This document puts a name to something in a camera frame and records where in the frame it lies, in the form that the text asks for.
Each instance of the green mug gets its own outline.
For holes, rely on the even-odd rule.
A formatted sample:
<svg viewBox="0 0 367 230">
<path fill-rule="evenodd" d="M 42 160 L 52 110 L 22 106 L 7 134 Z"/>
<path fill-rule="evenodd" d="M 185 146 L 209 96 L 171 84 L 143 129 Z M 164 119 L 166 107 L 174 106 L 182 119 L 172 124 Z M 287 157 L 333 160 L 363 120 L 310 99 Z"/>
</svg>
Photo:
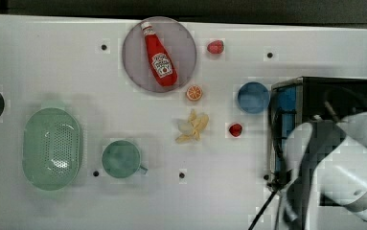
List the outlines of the green mug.
<svg viewBox="0 0 367 230">
<path fill-rule="evenodd" d="M 146 174 L 148 169 L 141 165 L 141 152 L 127 140 L 109 144 L 102 157 L 105 171 L 115 178 L 127 178 L 141 170 Z"/>
</svg>

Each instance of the orange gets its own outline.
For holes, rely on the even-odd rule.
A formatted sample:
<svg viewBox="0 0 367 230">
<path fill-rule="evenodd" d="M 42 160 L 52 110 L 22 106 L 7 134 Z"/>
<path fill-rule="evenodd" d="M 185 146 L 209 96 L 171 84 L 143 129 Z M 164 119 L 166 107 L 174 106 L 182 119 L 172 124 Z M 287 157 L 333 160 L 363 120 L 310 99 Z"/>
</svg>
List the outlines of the orange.
<svg viewBox="0 0 367 230">
<path fill-rule="evenodd" d="M 198 101 L 200 100 L 201 96 L 203 96 L 203 91 L 201 90 L 200 86 L 194 84 L 187 89 L 186 97 L 190 101 Z"/>
</svg>

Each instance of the green colander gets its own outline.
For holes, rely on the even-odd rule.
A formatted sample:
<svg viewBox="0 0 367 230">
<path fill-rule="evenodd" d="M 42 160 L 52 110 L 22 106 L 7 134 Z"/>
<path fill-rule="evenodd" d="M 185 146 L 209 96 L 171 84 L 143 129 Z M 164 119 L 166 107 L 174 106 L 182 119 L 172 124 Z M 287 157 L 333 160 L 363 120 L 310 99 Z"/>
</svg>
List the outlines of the green colander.
<svg viewBox="0 0 367 230">
<path fill-rule="evenodd" d="M 79 171 L 80 143 L 80 127 L 71 115 L 58 108 L 39 110 L 25 127 L 25 176 L 42 190 L 63 188 Z"/>
</svg>

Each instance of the pink plate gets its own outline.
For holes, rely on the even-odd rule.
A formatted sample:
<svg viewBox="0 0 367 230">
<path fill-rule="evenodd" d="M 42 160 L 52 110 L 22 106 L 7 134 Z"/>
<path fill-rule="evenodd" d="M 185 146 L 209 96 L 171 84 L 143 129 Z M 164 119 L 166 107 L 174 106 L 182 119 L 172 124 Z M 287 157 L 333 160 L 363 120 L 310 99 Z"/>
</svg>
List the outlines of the pink plate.
<svg viewBox="0 0 367 230">
<path fill-rule="evenodd" d="M 140 87 L 156 93 L 165 93 L 185 85 L 192 78 L 197 51 L 189 31 L 168 17 L 150 17 L 149 21 L 172 59 L 177 71 L 177 82 L 168 87 L 161 86 L 151 73 L 147 47 L 139 24 L 126 35 L 123 45 L 123 64 L 129 77 Z"/>
</svg>

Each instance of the white tabletop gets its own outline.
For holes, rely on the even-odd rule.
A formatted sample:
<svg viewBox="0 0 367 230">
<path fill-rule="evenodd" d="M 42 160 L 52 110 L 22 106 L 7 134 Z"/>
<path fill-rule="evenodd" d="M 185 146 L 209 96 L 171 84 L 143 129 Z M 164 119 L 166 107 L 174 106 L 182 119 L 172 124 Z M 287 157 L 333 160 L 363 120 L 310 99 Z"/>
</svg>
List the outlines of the white tabletop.
<svg viewBox="0 0 367 230">
<path fill-rule="evenodd" d="M 188 102 L 188 85 L 154 94 L 136 86 L 122 65 L 124 38 L 137 22 L 0 15 L 0 91 L 7 102 L 0 118 L 0 229 L 246 229 L 269 196 L 269 132 L 266 112 L 237 108 L 238 89 L 249 81 L 270 89 L 300 76 L 367 79 L 367 30 L 183 23 L 198 53 L 188 85 L 201 85 L 204 96 Z M 226 44 L 219 57 L 206 53 L 214 38 Z M 32 186 L 21 166 L 24 126 L 47 100 L 65 102 L 83 130 L 80 172 L 56 192 Z M 200 142 L 178 145 L 177 121 L 192 108 L 210 123 Z M 227 135 L 233 122 L 244 124 L 241 138 Z M 120 180 L 103 171 L 105 146 L 126 137 L 142 150 L 147 175 Z M 256 229 L 272 229 L 277 201 Z"/>
</svg>

